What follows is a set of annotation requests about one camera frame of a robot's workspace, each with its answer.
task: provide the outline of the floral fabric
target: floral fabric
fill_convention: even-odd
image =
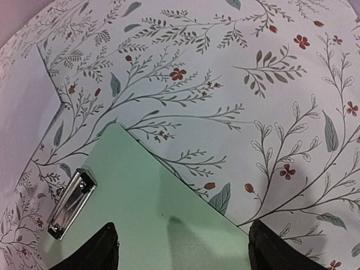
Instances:
[[[64,104],[2,202],[1,267],[46,268],[56,191],[117,122],[238,228],[357,269],[359,28],[344,0],[49,5],[0,50],[0,87],[38,46]]]

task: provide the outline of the clipboard clip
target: clipboard clip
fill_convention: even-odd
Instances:
[[[47,231],[52,237],[62,240],[96,187],[88,170],[77,169],[67,188],[57,191],[61,198],[48,219]]]

